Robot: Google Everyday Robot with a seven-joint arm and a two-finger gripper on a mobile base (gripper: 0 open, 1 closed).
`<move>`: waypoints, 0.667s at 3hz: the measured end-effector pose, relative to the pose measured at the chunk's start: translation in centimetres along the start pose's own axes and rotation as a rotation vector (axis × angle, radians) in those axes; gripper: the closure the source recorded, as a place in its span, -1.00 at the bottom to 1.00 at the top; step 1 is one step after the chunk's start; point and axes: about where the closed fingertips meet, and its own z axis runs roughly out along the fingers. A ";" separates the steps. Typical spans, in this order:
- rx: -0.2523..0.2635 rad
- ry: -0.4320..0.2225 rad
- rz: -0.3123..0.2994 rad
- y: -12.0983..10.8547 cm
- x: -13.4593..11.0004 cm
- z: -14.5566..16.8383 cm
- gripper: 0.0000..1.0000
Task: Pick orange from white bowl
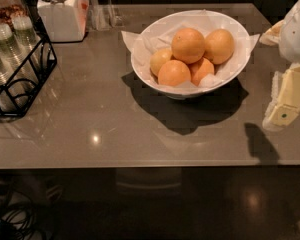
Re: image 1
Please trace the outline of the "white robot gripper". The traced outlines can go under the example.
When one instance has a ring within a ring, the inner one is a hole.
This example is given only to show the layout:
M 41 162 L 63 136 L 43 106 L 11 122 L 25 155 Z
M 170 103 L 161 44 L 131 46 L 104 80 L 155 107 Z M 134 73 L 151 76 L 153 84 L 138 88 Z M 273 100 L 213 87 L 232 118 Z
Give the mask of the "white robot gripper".
M 268 46 L 279 45 L 280 55 L 292 62 L 284 73 L 274 73 L 271 102 L 262 122 L 264 129 L 280 131 L 300 114 L 300 0 L 284 20 L 278 21 L 261 35 L 259 42 Z

